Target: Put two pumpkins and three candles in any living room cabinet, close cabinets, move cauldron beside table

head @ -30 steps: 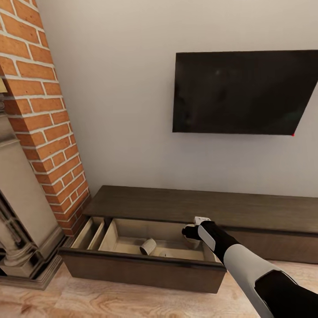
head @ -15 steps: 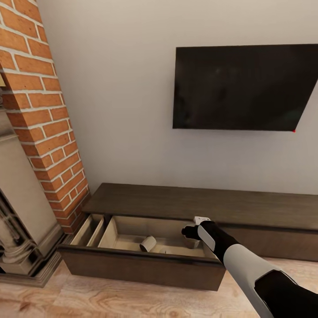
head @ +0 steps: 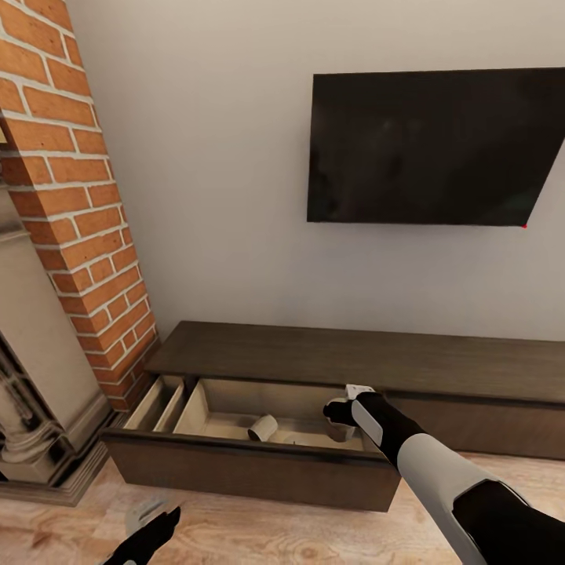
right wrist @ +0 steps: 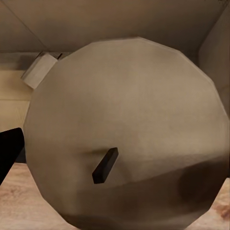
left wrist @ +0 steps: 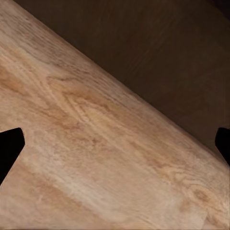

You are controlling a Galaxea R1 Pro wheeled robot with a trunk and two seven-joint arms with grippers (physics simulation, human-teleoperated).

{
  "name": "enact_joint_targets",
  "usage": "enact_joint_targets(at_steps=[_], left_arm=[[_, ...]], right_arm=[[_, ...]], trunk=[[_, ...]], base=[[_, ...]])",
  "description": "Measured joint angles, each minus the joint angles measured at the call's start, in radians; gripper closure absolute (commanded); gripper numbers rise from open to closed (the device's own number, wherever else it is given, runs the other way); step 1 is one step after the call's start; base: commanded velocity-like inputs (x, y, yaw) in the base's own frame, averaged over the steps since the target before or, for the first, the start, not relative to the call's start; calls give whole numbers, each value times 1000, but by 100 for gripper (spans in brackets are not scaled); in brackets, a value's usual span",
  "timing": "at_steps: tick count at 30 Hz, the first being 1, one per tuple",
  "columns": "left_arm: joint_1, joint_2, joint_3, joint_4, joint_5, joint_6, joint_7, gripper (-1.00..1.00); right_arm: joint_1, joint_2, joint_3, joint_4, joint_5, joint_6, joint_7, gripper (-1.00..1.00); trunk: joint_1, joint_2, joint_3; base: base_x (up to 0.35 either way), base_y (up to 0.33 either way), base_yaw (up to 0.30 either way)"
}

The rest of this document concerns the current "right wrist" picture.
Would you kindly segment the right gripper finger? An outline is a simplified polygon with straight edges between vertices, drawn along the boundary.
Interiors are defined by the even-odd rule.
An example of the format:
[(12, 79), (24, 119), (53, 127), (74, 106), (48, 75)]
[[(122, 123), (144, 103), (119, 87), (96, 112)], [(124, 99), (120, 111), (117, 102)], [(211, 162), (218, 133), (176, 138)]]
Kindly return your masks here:
[(0, 185), (25, 146), (20, 127), (0, 133)]

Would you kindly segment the pillar candle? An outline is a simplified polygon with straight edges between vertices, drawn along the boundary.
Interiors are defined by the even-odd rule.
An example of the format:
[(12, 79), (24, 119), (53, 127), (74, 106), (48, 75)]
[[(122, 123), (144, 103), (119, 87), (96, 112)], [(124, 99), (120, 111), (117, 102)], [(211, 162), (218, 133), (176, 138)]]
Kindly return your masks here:
[(36, 89), (45, 75), (52, 69), (58, 60), (59, 58), (52, 56), (50, 53), (47, 53), (44, 50), (41, 51), (33, 63), (21, 76), (21, 80), (33, 89)]
[(58, 60), (23, 129), (42, 198), (80, 230), (184, 230), (229, 174), (230, 119), (213, 80), (139, 36)]

